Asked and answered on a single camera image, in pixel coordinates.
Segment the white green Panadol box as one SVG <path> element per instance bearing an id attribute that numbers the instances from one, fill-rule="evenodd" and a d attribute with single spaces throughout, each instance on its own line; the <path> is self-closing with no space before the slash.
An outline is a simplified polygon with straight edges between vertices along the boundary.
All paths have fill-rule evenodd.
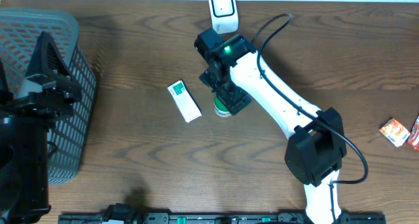
<path id="1" fill-rule="evenodd" d="M 202 116 L 197 104 L 186 89 L 182 80 L 178 80 L 168 87 L 176 106 L 181 112 L 186 123 Z"/>

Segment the small orange box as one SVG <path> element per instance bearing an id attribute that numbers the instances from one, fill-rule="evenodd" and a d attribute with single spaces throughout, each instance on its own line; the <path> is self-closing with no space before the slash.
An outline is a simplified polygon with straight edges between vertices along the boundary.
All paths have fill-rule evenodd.
<path id="1" fill-rule="evenodd" d="M 410 132 L 395 119 L 390 119 L 379 131 L 396 147 L 402 146 L 410 136 Z"/>

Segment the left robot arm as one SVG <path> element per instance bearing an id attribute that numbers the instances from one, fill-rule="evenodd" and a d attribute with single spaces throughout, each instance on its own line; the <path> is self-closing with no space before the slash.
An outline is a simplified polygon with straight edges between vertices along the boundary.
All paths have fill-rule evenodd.
<path id="1" fill-rule="evenodd" d="M 48 214 L 48 160 L 58 150 L 47 140 L 55 122 L 72 117 L 82 87 L 53 37 L 37 39 L 25 78 L 39 92 L 15 98 L 1 73 L 1 222 L 36 223 Z"/>

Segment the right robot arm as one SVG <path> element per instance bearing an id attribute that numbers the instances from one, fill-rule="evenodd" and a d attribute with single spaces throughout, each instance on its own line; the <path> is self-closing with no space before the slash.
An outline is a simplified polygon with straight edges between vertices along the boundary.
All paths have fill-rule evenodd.
<path id="1" fill-rule="evenodd" d="M 288 144 L 285 163 L 304 185 L 306 215 L 312 223 L 332 223 L 341 214 L 336 180 L 346 156 L 342 118 L 322 111 L 287 86 L 242 35 L 227 41 L 212 28 L 200 33 L 194 47 L 208 64 L 200 80 L 215 93 L 217 109 L 235 115 L 251 100 L 276 121 Z"/>

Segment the green lid jar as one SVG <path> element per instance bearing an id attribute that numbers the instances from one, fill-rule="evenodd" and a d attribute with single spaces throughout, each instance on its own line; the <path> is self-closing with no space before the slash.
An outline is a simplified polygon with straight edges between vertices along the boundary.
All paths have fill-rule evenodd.
<path id="1" fill-rule="evenodd" d="M 225 107 L 225 105 L 221 102 L 218 95 L 214 98 L 214 107 L 215 107 L 215 113 L 219 117 L 231 117 L 232 114 L 228 111 L 228 109 Z"/>

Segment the long orange sachet pack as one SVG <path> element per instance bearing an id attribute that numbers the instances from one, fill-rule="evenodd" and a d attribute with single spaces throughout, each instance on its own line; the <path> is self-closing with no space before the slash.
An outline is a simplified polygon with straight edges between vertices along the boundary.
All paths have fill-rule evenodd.
<path id="1" fill-rule="evenodd" d="M 407 140 L 407 143 L 414 148 L 415 150 L 419 151 L 419 117 L 416 118 L 412 130 L 410 131 L 410 136 Z"/>

